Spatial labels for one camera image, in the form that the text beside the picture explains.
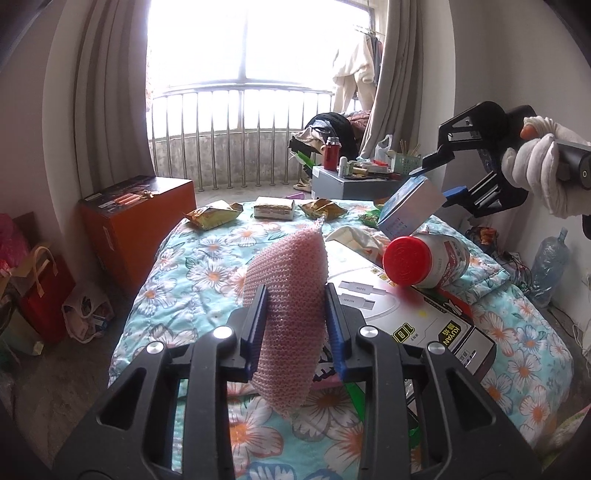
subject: gray storage box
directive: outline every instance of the gray storage box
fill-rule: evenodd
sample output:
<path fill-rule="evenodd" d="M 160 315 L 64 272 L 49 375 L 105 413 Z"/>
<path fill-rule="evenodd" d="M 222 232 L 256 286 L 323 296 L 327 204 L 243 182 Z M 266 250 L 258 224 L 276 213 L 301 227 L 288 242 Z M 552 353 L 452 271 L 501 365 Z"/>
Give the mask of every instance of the gray storage box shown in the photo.
<path fill-rule="evenodd" d="M 378 200 L 393 195 L 403 180 L 347 180 L 323 167 L 312 169 L 312 198 L 339 200 Z"/>

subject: large empty water bottle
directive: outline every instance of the large empty water bottle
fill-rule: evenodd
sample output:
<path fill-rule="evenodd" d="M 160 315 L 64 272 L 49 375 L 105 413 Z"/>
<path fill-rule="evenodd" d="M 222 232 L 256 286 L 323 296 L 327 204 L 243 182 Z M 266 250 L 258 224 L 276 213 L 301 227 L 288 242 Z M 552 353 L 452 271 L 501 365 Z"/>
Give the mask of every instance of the large empty water bottle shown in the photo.
<path fill-rule="evenodd" d="M 566 265 L 570 250 L 564 244 L 568 230 L 563 228 L 558 238 L 549 236 L 540 244 L 531 269 L 532 289 L 529 294 L 536 308 L 546 308 L 556 289 Z"/>

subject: metal railing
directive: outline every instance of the metal railing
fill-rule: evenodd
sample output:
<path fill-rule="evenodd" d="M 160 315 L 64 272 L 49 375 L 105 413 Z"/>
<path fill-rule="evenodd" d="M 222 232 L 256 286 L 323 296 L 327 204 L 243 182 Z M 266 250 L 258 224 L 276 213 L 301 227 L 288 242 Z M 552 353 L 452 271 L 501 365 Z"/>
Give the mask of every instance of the metal railing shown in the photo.
<path fill-rule="evenodd" d="M 168 90 L 147 114 L 156 175 L 192 179 L 198 190 L 297 180 L 291 134 L 321 112 L 333 92 L 272 83 L 220 83 Z"/>

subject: metal bolt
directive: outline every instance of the metal bolt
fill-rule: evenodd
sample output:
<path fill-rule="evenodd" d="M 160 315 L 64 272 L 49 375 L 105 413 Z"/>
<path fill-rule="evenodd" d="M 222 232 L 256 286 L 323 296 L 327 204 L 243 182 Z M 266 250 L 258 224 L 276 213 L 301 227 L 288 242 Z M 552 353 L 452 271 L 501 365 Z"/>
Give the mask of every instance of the metal bolt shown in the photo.
<path fill-rule="evenodd" d="M 146 347 L 146 351 L 152 355 L 160 353 L 162 350 L 164 350 L 164 344 L 162 342 L 152 342 Z"/>
<path fill-rule="evenodd" d="M 213 331 L 213 336 L 215 338 L 224 339 L 224 338 L 229 338 L 230 336 L 232 336 L 233 333 L 234 333 L 233 330 L 229 326 L 223 325 L 221 327 L 217 327 Z"/>
<path fill-rule="evenodd" d="M 427 345 L 427 350 L 429 350 L 433 355 L 443 355 L 445 353 L 445 347 L 439 342 L 429 343 L 429 345 Z"/>
<path fill-rule="evenodd" d="M 370 327 L 369 325 L 366 325 L 365 327 L 361 327 L 359 333 L 366 338 L 373 338 L 378 336 L 378 329 L 376 327 Z"/>

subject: gloved hand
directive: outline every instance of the gloved hand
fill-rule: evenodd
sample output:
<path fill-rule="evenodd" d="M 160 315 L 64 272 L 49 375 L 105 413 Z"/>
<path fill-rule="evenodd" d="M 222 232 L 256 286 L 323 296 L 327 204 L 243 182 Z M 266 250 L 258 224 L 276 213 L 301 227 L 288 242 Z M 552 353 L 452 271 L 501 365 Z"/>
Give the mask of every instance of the gloved hand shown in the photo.
<path fill-rule="evenodd" d="M 591 191 L 556 178 L 559 154 L 554 139 L 584 145 L 591 143 L 547 117 L 526 117 L 524 129 L 527 127 L 533 127 L 537 136 L 542 138 L 528 141 L 518 152 L 507 149 L 501 165 L 505 178 L 513 186 L 533 193 L 556 217 L 591 215 Z"/>

